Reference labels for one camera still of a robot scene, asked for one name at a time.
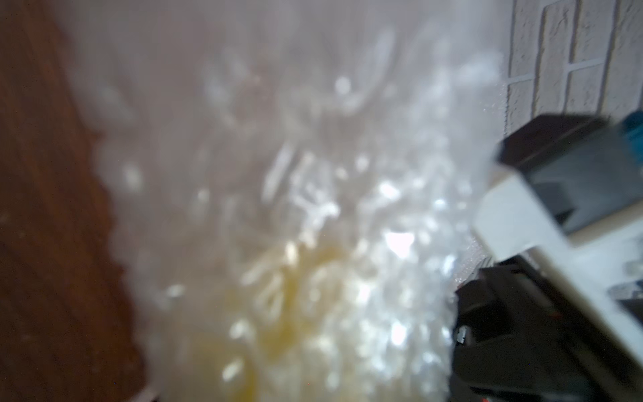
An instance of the white plastic part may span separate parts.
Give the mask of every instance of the white plastic part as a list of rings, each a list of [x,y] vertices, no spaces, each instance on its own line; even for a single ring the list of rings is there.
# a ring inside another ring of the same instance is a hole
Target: white plastic part
[[[498,260],[526,253],[595,325],[643,367],[643,327],[608,295],[632,280],[624,272],[640,260],[643,205],[633,205],[568,239],[522,175],[497,166],[474,231]]]

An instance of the wooden floor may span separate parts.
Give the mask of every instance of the wooden floor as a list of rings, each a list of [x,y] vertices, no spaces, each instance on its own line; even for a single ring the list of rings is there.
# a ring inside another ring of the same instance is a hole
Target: wooden floor
[[[123,402],[143,367],[59,44],[42,1],[0,1],[0,401]]]

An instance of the wrinkled plastic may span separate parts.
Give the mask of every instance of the wrinkled plastic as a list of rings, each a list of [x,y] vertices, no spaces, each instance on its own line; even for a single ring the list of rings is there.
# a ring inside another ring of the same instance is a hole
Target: wrinkled plastic
[[[453,265],[499,134],[495,11],[59,7],[163,400],[445,399]]]

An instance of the white brick wall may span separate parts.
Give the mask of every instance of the white brick wall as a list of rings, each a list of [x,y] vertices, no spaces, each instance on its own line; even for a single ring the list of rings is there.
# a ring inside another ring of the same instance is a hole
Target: white brick wall
[[[643,0],[509,0],[507,125],[643,105]]]

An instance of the plastic bag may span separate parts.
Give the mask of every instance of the plastic bag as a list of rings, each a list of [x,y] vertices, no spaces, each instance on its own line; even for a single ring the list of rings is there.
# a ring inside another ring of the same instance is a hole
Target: plastic bag
[[[444,400],[500,113],[493,1],[67,1],[167,401]]]

